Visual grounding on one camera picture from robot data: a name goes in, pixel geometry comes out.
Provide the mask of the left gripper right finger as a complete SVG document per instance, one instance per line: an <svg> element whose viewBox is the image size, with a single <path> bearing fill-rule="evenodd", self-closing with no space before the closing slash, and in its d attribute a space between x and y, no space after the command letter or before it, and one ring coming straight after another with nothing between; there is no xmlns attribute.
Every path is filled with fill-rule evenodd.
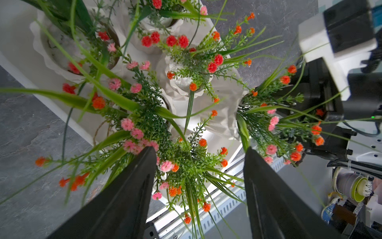
<svg viewBox="0 0 382 239"><path fill-rule="evenodd" d="M246 151L243 172L252 238L340 238L252 148Z"/></svg>

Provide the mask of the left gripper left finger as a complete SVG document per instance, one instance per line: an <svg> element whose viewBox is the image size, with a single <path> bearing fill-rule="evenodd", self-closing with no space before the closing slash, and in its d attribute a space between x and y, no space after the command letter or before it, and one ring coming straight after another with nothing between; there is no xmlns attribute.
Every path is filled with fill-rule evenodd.
<svg viewBox="0 0 382 239"><path fill-rule="evenodd" d="M111 184L49 235L50 239L142 239L157 156L144 148Z"/></svg>

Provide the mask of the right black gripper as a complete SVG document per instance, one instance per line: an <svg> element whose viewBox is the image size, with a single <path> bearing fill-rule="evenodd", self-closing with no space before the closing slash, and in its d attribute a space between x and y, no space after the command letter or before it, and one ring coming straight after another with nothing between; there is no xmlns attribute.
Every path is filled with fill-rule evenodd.
<svg viewBox="0 0 382 239"><path fill-rule="evenodd" d="M322 121L322 129L336 136L323 135L324 144L315 145L313 140L302 142L304 154L319 156L327 160L347 160L353 150L348 149L348 140L355 135L355 131L337 126L344 119L344 108L340 97L334 97L339 91L334 84L325 62L317 59L307 63L304 70L297 70L291 78L291 86L287 86L272 94L277 100L281 97L297 98L302 96L303 101L291 103L295 110L305 111Z"/></svg>

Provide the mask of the red flower pot rearmost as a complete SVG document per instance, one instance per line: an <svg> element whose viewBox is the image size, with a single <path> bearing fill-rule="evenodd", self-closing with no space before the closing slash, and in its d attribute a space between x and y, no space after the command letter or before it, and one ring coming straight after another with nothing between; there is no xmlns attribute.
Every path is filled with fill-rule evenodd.
<svg viewBox="0 0 382 239"><path fill-rule="evenodd" d="M274 156L282 156L286 163L295 164L304 157L302 142L313 140L317 146L324 144L322 121L309 114L310 109L302 112L291 107L293 102L301 103L302 96L279 100L272 96L291 86L291 78L296 74L295 65L280 63L259 87L242 98L238 106L236 119L244 150L250 147L253 139L259 154L268 162Z"/></svg>

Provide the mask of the orange flower pot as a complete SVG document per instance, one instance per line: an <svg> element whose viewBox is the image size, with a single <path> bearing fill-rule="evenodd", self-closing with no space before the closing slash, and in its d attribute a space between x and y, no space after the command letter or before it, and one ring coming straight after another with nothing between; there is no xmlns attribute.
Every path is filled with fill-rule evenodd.
<svg viewBox="0 0 382 239"><path fill-rule="evenodd" d="M222 111L212 110L209 112L201 121L208 120L205 130L211 122L215 122L222 115ZM206 142L208 151L209 141L206 140ZM82 170L74 170L69 177L62 178L59 181L59 186L68 188L69 191L77 191L79 188L89 189L100 176L106 173L109 174L106 186L109 186L111 182L137 157L137 155L123 154L122 149L117 149L111 154L111 160L114 161L113 166L106 167L103 163L93 167L87 166L88 162L96 160L106 152L108 152L107 148L97 151L90 157L85 158L84 163L65 164L74 167L81 166ZM226 195L233 196L230 189L234 186L235 181L237 180L236 177L229 176L221 171L222 168L225 168L228 165L228 161L226 160L228 154L227 148L223 147L213 154L217 154L220 157L218 165L203 169L186 169L172 163L165 163L160 166L156 163L157 168L155 170L154 184L151 193L152 199L159 200L163 196L166 196L169 199L168 207L171 210L174 210L175 205L179 204L184 209L184 223L187 225L191 224L195 228L201 228L199 209L203 209L206 213L209 213L211 210L211 201L206 199L208 193L206 183L210 182L218 189L222 190ZM57 167L63 166L59 164L59 160L55 163Z"/></svg>

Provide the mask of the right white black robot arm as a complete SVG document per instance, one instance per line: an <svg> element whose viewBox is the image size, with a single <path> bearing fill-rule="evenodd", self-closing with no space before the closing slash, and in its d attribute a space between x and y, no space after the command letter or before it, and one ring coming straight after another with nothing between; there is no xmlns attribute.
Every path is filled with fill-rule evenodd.
<svg viewBox="0 0 382 239"><path fill-rule="evenodd" d="M315 155L329 160L329 167L349 167L375 178L382 177L382 74L376 69L382 63L382 32L376 33L377 49L365 60L360 73L351 73L347 79L351 96L342 101L329 70L323 60L314 60L303 69L297 66L289 90L292 95L303 95L303 102L292 109L304 111L313 108L316 117L323 120L323 146L305 142L303 155Z"/></svg>

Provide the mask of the white plastic storage tray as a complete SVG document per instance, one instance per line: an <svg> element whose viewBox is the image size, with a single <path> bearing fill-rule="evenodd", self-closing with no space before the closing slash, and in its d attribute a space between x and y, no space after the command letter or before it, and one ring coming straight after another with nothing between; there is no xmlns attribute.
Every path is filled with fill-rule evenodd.
<svg viewBox="0 0 382 239"><path fill-rule="evenodd" d="M153 33L159 34L159 38L161 40L164 40L167 36L171 35L167 33L159 33L158 31L154 31L150 34L144 35L143 38L146 36L150 36ZM62 90L58 93L62 93L66 88L69 88L71 91L73 91L74 93L77 93L79 96L83 98L86 98L86 99L91 98L96 92L96 88L94 84L92 84L91 82L87 80L88 75L92 77L97 77L99 83L101 83L103 86L112 90L119 89L123 82L127 82L129 85L134 85L137 83L137 80L135 78L133 68L137 68L138 70L141 70L144 73L144 75L148 75L149 73L152 73L154 75L155 81L158 84L160 89L162 107L164 107L162 104L162 99L164 95L168 95L169 97L172 96L172 93L169 93L163 84L160 71L153 70L151 68L149 61L139 63L135 61L129 53L127 53L126 50L129 44L126 47L122 47L122 46L120 47L120 49L122 49L122 52L121 52L122 72L117 74L113 73L111 70L107 68L106 66L107 59L105 57L103 57L101 60L96 60L89 51L82 48L81 49L82 53L96 67L96 72L89 74L80 65L78 65L77 62L56 41L54 41L54 44L56 44L58 49L64 54L65 57L67 57L75 65L75 67L82 73L84 77L84 80L81 81L80 83L75 83L73 85L64 84L62 86ZM165 71L169 69L170 69L169 64L166 64L162 71L165 73ZM216 105L220 102L220 99L219 99L219 102L215 104L213 100L211 99L211 97L203 90L198 90L194 94L191 94L188 92L188 97L189 97L189 103L186 105L187 114L183 117L182 124L177 123L179 116L167 108L172 114L176 116L175 122L179 126L179 128L182 129L182 133L185 136L189 136L193 132L193 130L197 127L198 123L201 122L207 116L209 112L211 112L212 110L218 110L216 108ZM80 109L78 110L81 112L81 114L89 113L84 110L80 110ZM113 128L116 131L116 128L112 126L109 121L107 121L104 117L103 119L108 123L108 126L110 128ZM52 171L56 171L59 168L64 166L63 165L61 167L57 167L55 163L56 161L62 160L62 159L70 159L70 158L61 156L59 159L53 159L47 155L44 155L38 158L32 158L28 160L28 164L32 164L35 167L51 167ZM193 226L192 228L196 232L201 232L202 224L201 224L201 228L195 228Z"/></svg>

